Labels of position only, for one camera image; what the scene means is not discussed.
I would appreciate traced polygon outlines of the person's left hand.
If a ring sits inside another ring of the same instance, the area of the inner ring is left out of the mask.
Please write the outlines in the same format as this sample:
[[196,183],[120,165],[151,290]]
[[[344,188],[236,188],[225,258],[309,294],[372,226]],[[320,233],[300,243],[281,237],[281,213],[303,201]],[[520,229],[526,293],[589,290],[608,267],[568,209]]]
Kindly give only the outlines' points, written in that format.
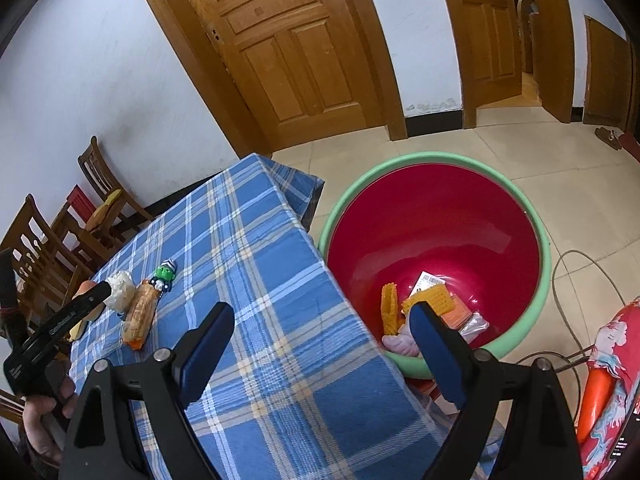
[[[63,415],[72,419],[76,408],[78,395],[73,379],[66,376],[61,384],[58,395],[64,401]],[[37,455],[53,466],[61,463],[63,452],[54,442],[50,432],[44,428],[42,419],[44,415],[52,412],[55,400],[48,396],[29,396],[25,402],[23,412],[23,424],[26,437]]]

